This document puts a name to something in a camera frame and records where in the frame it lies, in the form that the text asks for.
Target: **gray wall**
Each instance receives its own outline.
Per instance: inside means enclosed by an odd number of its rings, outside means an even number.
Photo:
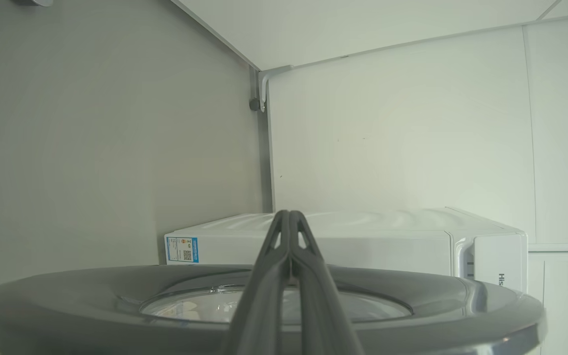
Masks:
[[[165,232],[262,211],[249,98],[169,0],[0,0],[0,283],[158,263]]]

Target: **white wall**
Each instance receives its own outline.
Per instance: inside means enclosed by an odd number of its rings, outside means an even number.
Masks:
[[[527,27],[539,243],[568,243],[568,20]]]
[[[261,210],[246,63],[166,0],[0,0],[0,283]]]
[[[520,27],[293,70],[269,105],[277,209],[455,206],[533,240]]]

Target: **blue and white sticker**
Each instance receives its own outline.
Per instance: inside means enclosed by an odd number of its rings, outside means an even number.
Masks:
[[[199,244],[196,238],[166,237],[168,260],[199,262]]]

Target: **ceiling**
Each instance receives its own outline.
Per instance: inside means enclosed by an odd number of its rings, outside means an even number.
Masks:
[[[568,15],[568,0],[172,1],[259,70]]]

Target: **metal bracket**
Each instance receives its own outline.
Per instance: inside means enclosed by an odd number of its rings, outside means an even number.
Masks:
[[[293,70],[292,65],[260,71],[257,74],[257,82],[259,85],[258,94],[260,96],[260,110],[262,112],[264,112],[264,108],[266,107],[266,82],[269,81],[271,77],[289,70]]]

